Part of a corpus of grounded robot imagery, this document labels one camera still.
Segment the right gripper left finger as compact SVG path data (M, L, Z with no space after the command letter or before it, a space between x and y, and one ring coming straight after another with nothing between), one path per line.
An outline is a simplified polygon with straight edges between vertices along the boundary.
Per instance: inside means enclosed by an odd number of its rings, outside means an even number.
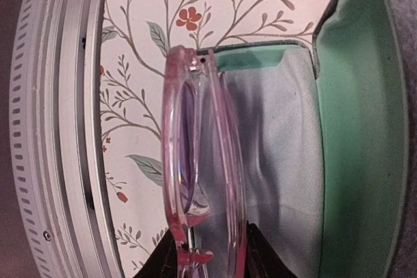
M170 230L133 278L177 278L177 250Z

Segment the pink clear sunglasses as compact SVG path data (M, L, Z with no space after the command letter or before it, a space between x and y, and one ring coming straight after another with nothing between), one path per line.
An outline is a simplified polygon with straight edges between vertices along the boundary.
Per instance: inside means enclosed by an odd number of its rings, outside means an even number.
M178 277L243 277L246 200L237 119L214 52L167 54L162 104L165 215Z

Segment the grey marbled glasses case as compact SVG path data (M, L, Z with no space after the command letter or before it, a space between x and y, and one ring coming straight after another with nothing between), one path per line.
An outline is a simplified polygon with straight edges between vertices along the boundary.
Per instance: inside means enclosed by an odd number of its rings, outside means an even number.
M415 277L416 0L212 0L216 54L309 51L323 149L317 277Z

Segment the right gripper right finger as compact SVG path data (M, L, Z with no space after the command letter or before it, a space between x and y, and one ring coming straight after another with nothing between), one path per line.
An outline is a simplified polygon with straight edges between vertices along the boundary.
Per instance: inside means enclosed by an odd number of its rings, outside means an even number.
M296 278L255 223L247 222L246 230L246 277Z

